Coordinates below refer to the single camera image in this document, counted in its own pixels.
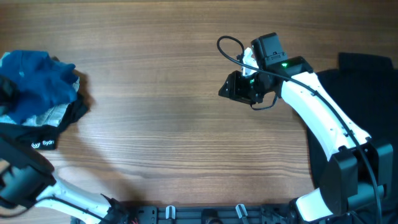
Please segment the blue polo shirt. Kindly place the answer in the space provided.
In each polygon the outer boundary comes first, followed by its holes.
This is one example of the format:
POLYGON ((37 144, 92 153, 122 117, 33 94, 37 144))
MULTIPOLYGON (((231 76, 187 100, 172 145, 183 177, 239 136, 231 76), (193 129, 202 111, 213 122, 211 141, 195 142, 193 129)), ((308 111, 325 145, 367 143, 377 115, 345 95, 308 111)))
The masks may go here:
POLYGON ((1 75, 16 84, 19 96, 8 117, 22 124, 77 99, 75 64, 58 62, 47 52, 15 50, 1 58, 1 75))

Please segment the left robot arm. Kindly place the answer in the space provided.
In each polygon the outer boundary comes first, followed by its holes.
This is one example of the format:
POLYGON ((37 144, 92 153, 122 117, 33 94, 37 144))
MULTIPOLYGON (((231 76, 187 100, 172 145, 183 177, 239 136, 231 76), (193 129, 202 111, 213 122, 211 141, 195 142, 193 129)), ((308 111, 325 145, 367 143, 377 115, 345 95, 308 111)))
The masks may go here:
POLYGON ((129 212, 113 198, 93 194, 61 179, 54 166, 40 154, 54 150, 57 138, 88 108, 83 95, 70 103, 55 126, 1 123, 1 159, 9 165, 1 171, 1 206, 29 210, 46 207, 69 214, 84 223, 127 223, 129 212))

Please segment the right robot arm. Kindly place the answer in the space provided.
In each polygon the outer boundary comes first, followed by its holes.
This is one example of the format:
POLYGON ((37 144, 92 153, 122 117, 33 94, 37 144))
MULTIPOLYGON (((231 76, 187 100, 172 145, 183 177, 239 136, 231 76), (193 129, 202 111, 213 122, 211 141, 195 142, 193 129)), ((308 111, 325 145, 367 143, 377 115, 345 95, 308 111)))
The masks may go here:
POLYGON ((219 95, 264 110, 273 93, 307 127, 314 189, 264 218, 289 223, 397 222, 397 70, 387 57, 340 53, 336 69, 315 72, 288 57, 276 33, 233 58, 219 95))

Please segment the folded black printed garment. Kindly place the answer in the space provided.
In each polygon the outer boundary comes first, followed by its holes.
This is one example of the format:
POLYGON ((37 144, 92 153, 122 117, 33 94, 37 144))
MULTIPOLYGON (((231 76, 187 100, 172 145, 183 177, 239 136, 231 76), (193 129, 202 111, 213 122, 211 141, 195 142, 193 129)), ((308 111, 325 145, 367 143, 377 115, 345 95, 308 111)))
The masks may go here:
POLYGON ((76 123, 86 112, 84 96, 77 93, 77 100, 67 106, 65 115, 60 124, 55 127, 51 125, 23 126, 18 124, 1 123, 1 137, 8 137, 21 146, 35 150, 55 150, 57 139, 72 123, 76 123))

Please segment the black garment on right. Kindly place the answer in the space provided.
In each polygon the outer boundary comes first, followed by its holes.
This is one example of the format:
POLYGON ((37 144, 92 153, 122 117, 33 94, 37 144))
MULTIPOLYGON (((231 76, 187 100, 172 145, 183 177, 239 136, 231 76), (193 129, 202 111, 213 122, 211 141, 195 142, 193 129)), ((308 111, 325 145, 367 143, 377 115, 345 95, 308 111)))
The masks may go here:
POLYGON ((352 121, 392 145, 392 193, 382 201, 382 215, 384 223, 397 223, 397 68, 389 57, 340 52, 338 68, 317 75, 352 121))

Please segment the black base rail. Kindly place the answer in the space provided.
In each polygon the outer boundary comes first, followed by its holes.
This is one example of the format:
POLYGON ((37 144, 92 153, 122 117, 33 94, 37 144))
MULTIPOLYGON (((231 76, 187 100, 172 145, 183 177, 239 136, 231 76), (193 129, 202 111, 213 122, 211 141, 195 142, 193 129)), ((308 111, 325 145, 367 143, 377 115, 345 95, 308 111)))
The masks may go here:
POLYGON ((103 223, 119 224, 206 224, 206 223, 297 223, 286 204, 223 207, 133 207, 126 215, 106 217, 103 223))

